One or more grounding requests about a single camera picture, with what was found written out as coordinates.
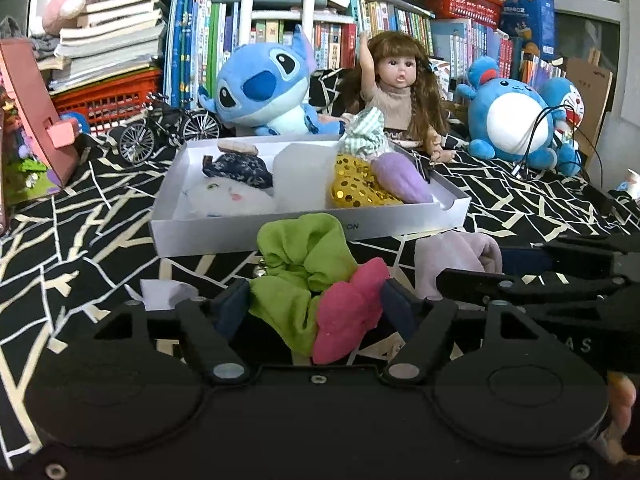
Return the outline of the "person's hand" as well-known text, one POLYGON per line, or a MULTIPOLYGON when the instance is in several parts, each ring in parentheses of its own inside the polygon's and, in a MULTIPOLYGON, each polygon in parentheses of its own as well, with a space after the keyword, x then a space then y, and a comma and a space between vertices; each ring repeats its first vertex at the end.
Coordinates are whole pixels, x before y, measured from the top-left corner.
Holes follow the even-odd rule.
POLYGON ((608 372, 608 398, 612 422, 597 440, 594 449, 607 462, 617 465, 623 462, 638 463, 638 455, 629 455, 623 449, 622 439, 631 424, 632 408, 637 399, 637 388, 623 373, 608 372))

